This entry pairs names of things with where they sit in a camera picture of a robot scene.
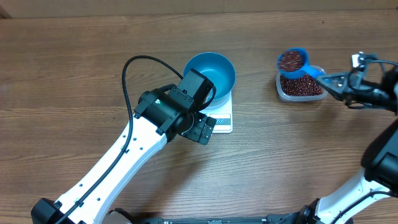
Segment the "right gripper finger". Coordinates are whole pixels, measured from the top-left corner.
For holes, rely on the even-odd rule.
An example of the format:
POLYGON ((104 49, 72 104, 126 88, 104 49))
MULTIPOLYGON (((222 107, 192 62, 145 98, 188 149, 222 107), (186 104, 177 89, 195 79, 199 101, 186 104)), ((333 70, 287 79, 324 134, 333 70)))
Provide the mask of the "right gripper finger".
POLYGON ((344 87, 348 72, 324 74, 316 77, 315 81, 323 87, 344 87))
POLYGON ((345 100, 345 89, 346 84, 338 83, 338 82, 324 82, 317 81, 317 84, 324 88, 332 97, 334 97, 338 101, 345 100))

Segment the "blue plastic measuring scoop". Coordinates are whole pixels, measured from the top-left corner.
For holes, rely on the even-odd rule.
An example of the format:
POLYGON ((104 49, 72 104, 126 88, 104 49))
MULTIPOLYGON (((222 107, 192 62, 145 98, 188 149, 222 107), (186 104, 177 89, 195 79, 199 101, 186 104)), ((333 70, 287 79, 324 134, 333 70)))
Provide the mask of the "blue plastic measuring scoop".
POLYGON ((285 78, 289 78, 289 79, 296 79, 296 78, 300 78, 304 75, 310 75, 312 78, 316 78, 317 76, 323 74, 321 71, 316 70, 315 68, 310 66, 310 59, 308 56, 308 52, 304 48, 295 47, 295 48, 288 49, 285 52, 291 52, 291 51, 297 52, 301 56, 303 65, 295 71, 292 71, 292 72, 285 71, 285 70, 281 69, 281 67, 279 65, 280 61, 282 60, 283 55, 282 54, 279 55, 279 58, 277 60, 277 68, 282 76, 284 76, 285 78))

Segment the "red adzuki beans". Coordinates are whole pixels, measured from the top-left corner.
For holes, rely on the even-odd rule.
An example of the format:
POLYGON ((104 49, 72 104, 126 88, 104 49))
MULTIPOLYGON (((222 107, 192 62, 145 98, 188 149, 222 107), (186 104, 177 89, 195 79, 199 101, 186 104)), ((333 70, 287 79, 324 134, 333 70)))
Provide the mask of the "red adzuki beans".
MULTIPOLYGON (((297 52, 284 52, 282 55, 279 65, 285 71, 292 72, 303 65, 302 58, 297 52)), ((281 75, 280 84, 282 90, 291 96, 315 96, 322 93, 321 87, 310 75, 304 75, 296 79, 285 78, 281 75)))

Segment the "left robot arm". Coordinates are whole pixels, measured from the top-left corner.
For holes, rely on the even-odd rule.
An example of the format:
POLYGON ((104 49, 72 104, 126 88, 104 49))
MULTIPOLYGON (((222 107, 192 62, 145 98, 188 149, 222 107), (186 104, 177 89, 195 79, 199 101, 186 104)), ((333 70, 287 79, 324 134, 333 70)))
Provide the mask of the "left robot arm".
POLYGON ((214 84, 191 69, 178 85, 145 91, 124 131, 95 166, 56 201, 42 198, 34 223, 101 223, 137 171, 176 135, 208 144, 216 124, 201 113, 214 84))

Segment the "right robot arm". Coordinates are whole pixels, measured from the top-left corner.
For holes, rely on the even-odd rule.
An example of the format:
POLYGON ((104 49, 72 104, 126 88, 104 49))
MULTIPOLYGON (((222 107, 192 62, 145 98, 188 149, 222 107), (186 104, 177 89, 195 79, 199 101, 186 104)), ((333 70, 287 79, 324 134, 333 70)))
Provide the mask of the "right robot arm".
MULTIPOLYGON (((397 113, 397 64, 380 83, 365 80, 365 68, 320 75, 317 83, 347 106, 380 108, 397 113)), ((351 223, 352 217, 384 198, 397 197, 397 122, 387 127, 365 150, 361 168, 338 190, 304 206, 293 223, 351 223)))

